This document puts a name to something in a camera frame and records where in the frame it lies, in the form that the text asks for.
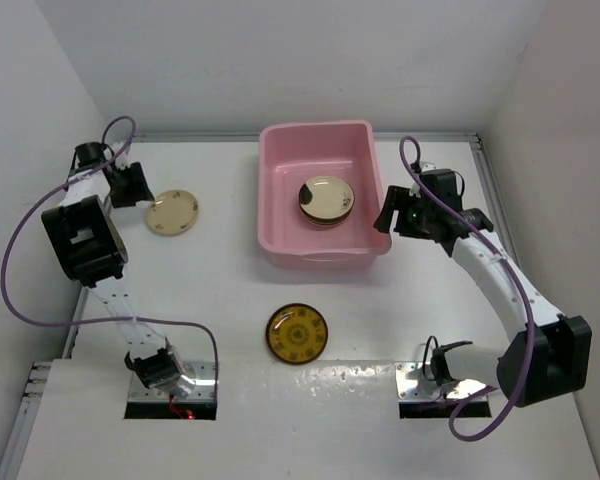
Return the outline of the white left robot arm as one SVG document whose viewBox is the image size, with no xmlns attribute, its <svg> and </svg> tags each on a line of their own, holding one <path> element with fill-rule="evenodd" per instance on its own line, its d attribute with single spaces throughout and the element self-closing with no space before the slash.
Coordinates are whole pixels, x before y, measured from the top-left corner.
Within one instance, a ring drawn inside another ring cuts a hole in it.
<svg viewBox="0 0 600 480">
<path fill-rule="evenodd" d="M 109 213 L 152 201 L 154 195 L 139 163 L 129 163 L 124 152 L 113 156 L 103 142 L 78 145 L 68 177 L 72 184 L 41 220 L 66 276 L 87 288 L 114 318 L 127 345 L 126 367 L 145 388 L 185 399 L 196 381 L 167 336 L 135 315 L 124 280 L 128 253 Z"/>
</svg>

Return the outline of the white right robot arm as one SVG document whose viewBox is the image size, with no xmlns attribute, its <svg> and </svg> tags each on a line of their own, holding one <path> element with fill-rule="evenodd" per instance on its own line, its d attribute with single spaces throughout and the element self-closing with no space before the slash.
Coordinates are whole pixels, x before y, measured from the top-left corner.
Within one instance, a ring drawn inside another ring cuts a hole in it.
<svg viewBox="0 0 600 480">
<path fill-rule="evenodd" d="M 465 209 L 454 173 L 421 175 L 428 188 L 391 185 L 374 227 L 388 234 L 431 240 L 476 283 L 501 321 L 507 349 L 468 340 L 434 348 L 429 370 L 438 386 L 465 379 L 497 388 L 525 407 L 584 388 L 592 330 L 549 302 L 506 254 L 492 222 L 478 208 Z"/>
</svg>

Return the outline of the cream plate small motifs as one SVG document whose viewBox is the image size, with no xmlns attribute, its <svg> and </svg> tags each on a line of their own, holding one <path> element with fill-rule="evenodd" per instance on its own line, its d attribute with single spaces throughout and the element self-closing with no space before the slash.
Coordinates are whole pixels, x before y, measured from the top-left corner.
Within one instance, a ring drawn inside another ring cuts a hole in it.
<svg viewBox="0 0 600 480">
<path fill-rule="evenodd" d="M 147 207 L 145 224 L 161 236 L 176 236 L 191 229 L 198 220 L 199 202 L 190 192 L 181 189 L 159 194 Z"/>
</svg>

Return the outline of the cream plate black brushstroke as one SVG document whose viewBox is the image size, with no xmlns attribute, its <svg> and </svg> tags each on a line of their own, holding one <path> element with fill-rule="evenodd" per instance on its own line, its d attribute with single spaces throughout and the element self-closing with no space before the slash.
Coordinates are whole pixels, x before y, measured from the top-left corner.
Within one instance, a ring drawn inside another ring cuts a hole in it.
<svg viewBox="0 0 600 480">
<path fill-rule="evenodd" d="M 316 225 L 335 225 L 344 221 L 355 204 L 353 188 L 336 176 L 315 176 L 305 181 L 298 192 L 301 214 Z"/>
</svg>

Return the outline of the yellow patterned plate front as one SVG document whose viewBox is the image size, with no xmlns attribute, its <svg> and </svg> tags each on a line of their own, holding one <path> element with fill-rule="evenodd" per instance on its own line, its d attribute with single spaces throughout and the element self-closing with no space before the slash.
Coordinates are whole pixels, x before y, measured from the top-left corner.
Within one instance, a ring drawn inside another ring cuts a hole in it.
<svg viewBox="0 0 600 480">
<path fill-rule="evenodd" d="M 287 365 L 304 365 L 318 359 L 328 339 L 325 317 L 316 308 L 303 303 L 278 308 L 265 327 L 269 353 Z"/>
</svg>

